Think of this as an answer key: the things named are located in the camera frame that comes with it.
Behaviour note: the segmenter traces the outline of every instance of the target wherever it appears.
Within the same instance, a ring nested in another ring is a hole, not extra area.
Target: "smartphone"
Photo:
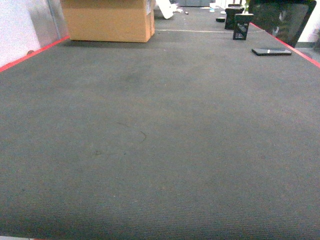
[[[258,56],[291,55],[292,52],[285,48],[254,48],[252,52]]]

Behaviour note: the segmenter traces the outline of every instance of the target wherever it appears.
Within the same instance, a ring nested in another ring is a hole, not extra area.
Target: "gray carpeted table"
[[[0,73],[0,236],[319,239],[320,69],[187,11]]]

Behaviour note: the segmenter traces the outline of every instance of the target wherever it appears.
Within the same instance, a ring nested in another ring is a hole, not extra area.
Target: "black container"
[[[224,29],[233,30],[235,27],[235,14],[242,14],[244,7],[228,7],[225,9],[226,19]]]
[[[253,19],[253,14],[235,14],[233,40],[246,40],[249,23]]]

